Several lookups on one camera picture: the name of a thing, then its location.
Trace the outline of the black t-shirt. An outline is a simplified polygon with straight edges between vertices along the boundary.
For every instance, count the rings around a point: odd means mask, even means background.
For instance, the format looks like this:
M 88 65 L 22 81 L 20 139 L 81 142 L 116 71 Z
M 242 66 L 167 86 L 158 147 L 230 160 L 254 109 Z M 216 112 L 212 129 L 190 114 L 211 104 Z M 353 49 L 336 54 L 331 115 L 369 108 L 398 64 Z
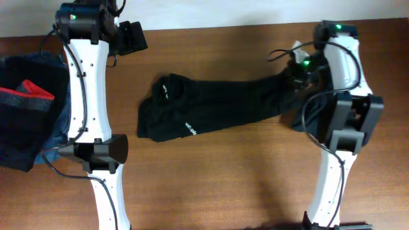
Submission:
M 138 110 L 137 136 L 155 142 L 255 123 L 284 114 L 296 104 L 284 72 L 263 79 L 192 80 L 160 77 Z

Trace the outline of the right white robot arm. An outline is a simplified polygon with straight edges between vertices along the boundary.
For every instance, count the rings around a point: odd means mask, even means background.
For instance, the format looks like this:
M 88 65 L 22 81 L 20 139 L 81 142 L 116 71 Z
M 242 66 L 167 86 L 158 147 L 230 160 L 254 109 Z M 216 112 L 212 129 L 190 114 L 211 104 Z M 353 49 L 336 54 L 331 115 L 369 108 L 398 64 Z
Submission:
M 369 142 L 384 109 L 382 97 L 369 87 L 359 58 L 359 36 L 353 25 L 324 20 L 310 42 L 308 55 L 297 42 L 289 50 L 293 78 L 300 88 L 324 81 L 301 110 L 301 128 L 321 149 L 320 171 L 313 199 L 301 229 L 372 229 L 363 223 L 343 224 L 340 207 L 346 182 L 358 153 Z

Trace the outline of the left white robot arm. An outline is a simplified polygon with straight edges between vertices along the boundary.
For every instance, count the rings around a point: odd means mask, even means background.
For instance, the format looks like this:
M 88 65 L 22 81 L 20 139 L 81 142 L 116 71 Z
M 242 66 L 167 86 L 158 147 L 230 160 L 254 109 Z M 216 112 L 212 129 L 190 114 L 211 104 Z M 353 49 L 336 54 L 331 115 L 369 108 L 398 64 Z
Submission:
M 68 142 L 58 153 L 81 164 L 91 182 L 99 229 L 131 229 L 123 195 L 128 138 L 113 134 L 106 102 L 109 57 L 147 49 L 139 22 L 119 22 L 115 0 L 63 3 L 53 29 L 63 43 L 70 75 Z

